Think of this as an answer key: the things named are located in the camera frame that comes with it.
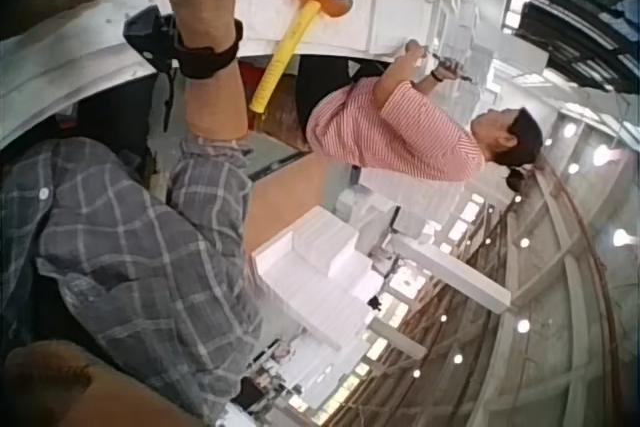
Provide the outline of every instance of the wrist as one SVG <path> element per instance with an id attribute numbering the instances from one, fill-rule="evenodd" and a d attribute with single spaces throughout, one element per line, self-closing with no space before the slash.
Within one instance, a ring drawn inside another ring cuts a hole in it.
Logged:
<path id="1" fill-rule="evenodd" d="M 185 46 L 228 49 L 236 38 L 234 10 L 235 2 L 229 0 L 177 5 L 174 14 Z"/>
<path id="2" fill-rule="evenodd" d="M 439 84 L 441 84 L 444 81 L 444 77 L 442 75 L 439 75 L 439 73 L 436 72 L 436 69 L 431 71 L 431 77 Z"/>

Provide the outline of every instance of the white column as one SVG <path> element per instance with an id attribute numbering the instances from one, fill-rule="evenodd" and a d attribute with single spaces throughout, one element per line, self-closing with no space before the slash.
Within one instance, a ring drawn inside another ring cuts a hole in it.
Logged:
<path id="1" fill-rule="evenodd" d="M 402 302 L 403 304 L 407 304 L 409 306 L 409 310 L 411 312 L 416 311 L 420 308 L 420 304 L 410 298 L 407 297 L 406 295 L 404 295 L 402 292 L 400 292 L 397 289 L 394 289 L 393 287 L 391 287 L 391 285 L 386 285 L 384 288 L 384 292 L 388 293 L 389 295 L 391 295 L 392 297 L 394 297 L 395 299 L 399 300 L 400 302 Z"/>
<path id="2" fill-rule="evenodd" d="M 419 245 L 401 235 L 392 238 L 396 252 L 415 260 L 451 287 L 469 296 L 487 309 L 501 314 L 511 304 L 511 292 L 482 275 L 461 260 L 445 254 L 433 245 Z"/>
<path id="3" fill-rule="evenodd" d="M 398 330 L 394 329 L 386 322 L 381 321 L 377 317 L 375 317 L 369 324 L 369 330 L 374 334 L 387 339 L 393 347 L 401 350 L 416 360 L 422 359 L 427 354 L 427 349 L 424 346 L 411 340 L 406 335 L 401 334 Z"/>

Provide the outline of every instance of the white panel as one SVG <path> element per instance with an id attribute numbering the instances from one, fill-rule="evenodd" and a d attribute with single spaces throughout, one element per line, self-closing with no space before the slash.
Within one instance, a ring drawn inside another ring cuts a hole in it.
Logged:
<path id="1" fill-rule="evenodd" d="M 347 292 L 353 293 L 353 289 L 371 271 L 372 264 L 373 261 L 369 257 L 358 251 L 353 251 L 343 261 L 340 268 L 331 272 L 330 278 Z"/>
<path id="2" fill-rule="evenodd" d="M 360 282 L 358 282 L 351 293 L 363 302 L 368 302 L 371 297 L 380 292 L 383 284 L 384 278 L 379 273 L 371 270 L 360 279 Z"/>

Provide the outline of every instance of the dark hair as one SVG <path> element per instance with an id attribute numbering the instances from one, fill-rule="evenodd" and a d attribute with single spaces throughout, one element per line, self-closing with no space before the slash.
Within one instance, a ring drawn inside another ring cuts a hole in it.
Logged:
<path id="1" fill-rule="evenodd" d="M 540 126 L 525 108 L 520 109 L 513 123 L 507 129 L 518 143 L 509 150 L 498 152 L 493 161 L 496 164 L 512 167 L 507 177 L 507 186 L 519 192 L 524 184 L 524 173 L 513 167 L 521 167 L 535 162 L 542 149 L 542 131 Z"/>
<path id="2" fill-rule="evenodd" d="M 54 427 L 91 385 L 86 366 L 20 369 L 2 378 L 2 410 L 9 426 Z"/>
<path id="3" fill-rule="evenodd" d="M 524 186 L 525 176 L 520 169 L 509 169 L 509 175 L 507 175 L 507 187 L 509 187 L 516 194 L 522 192 Z"/>

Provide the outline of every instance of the yellow handle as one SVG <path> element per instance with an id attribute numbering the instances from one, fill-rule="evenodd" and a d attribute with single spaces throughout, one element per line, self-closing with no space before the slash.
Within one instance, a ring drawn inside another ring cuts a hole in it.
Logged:
<path id="1" fill-rule="evenodd" d="M 267 66 L 264 76 L 260 80 L 260 84 L 251 99 L 249 108 L 258 114 L 263 114 L 267 108 L 269 99 L 273 95 L 273 91 L 280 81 L 280 77 L 287 68 L 287 64 L 291 60 L 291 56 L 296 51 L 296 47 L 300 43 L 300 39 L 306 32 L 313 19 L 320 12 L 320 2 L 308 0 L 300 9 L 293 23 L 289 26 L 289 30 L 284 39 L 276 47 L 273 57 Z"/>

